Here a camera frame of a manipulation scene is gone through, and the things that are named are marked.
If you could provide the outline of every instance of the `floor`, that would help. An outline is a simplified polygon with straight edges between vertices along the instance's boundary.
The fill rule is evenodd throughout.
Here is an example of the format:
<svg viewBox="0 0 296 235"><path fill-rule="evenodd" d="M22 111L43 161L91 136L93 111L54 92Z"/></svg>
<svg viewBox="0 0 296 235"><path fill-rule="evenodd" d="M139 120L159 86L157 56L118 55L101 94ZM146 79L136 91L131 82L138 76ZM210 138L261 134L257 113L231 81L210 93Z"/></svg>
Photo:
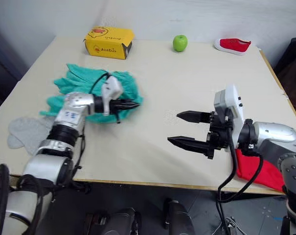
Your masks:
<svg viewBox="0 0 296 235"><path fill-rule="evenodd" d="M87 195L73 189L59 192L36 235L81 235L86 213L97 210L113 213L127 207L141 213L142 235L166 235L162 206L168 197L178 200L189 211L196 234L211 235L220 223L215 194L211 191L101 183L91 184L91 188ZM233 216L248 235L278 235L286 215L285 203L285 197L234 201L224 204L224 212Z"/></svg>

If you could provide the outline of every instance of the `table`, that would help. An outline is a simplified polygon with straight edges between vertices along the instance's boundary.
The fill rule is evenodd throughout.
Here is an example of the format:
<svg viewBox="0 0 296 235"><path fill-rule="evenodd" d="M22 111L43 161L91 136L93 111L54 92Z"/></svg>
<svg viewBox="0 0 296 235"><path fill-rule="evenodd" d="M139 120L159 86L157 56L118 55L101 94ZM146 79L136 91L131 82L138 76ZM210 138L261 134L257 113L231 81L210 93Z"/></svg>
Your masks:
<svg viewBox="0 0 296 235"><path fill-rule="evenodd" d="M189 43L177 53L171 42L134 40L127 59L117 60L89 56L81 38L57 37L0 107L0 163L13 175L22 174L30 156L24 148L8 148L8 124L18 117L38 118L39 111L48 109L46 99L58 94L53 80L66 75L66 63L129 71L144 97L121 124L86 124L83 168L75 180L216 190L231 171L230 155L215 151L209 160L173 146L167 137L204 141L209 125L189 123L176 114L212 111L214 94L231 83L242 97L245 118L296 129L295 111L257 47L241 57L210 44ZM238 191L244 184L235 178L225 190ZM278 193L255 184L247 192Z"/></svg>

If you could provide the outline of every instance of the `red shoe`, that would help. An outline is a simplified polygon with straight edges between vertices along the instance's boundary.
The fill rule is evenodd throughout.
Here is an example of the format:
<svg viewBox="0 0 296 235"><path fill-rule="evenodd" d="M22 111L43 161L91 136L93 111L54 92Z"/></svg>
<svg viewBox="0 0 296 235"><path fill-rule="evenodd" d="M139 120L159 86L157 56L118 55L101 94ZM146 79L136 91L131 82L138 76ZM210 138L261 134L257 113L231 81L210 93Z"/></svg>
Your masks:
<svg viewBox="0 0 296 235"><path fill-rule="evenodd" d="M237 38L218 39L214 42L216 49L236 55L246 54L251 41L246 42Z"/></svg>

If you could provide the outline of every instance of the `green apple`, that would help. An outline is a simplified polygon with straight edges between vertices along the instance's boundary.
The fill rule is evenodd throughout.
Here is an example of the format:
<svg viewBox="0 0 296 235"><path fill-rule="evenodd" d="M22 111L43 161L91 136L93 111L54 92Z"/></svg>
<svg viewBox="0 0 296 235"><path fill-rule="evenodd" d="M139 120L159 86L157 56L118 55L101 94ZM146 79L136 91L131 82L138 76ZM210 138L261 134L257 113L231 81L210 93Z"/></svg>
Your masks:
<svg viewBox="0 0 296 235"><path fill-rule="evenodd" d="M173 40L173 47L175 51L181 52L187 47L188 40L185 35L177 35Z"/></svg>

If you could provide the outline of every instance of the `green towel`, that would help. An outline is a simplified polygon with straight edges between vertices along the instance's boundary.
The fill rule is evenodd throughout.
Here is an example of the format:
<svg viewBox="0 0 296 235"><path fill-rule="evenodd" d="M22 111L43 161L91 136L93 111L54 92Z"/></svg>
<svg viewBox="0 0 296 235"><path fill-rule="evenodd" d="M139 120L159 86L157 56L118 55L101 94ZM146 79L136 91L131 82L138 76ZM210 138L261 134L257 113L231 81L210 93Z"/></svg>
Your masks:
<svg viewBox="0 0 296 235"><path fill-rule="evenodd" d="M83 92L89 93L91 87L95 81L107 71L93 70L84 67L79 67L73 64L67 64L68 72L66 78L57 79L54 84L60 89L60 93L68 94L70 92ZM121 99L132 99L134 102L141 104L143 98L139 95L137 84L135 79L128 72L115 71L111 73L122 84L124 93L120 96ZM101 95L101 86L105 82L105 78L101 79L94 87L92 94L97 96ZM56 116L64 104L64 95L53 96L47 99L47 103L50 106L49 111L41 111L41 115ZM123 110L119 112L120 119L126 118L135 109ZM103 116L102 114L94 114L86 117L86 120L97 123L109 123L116 122L114 115Z"/></svg>

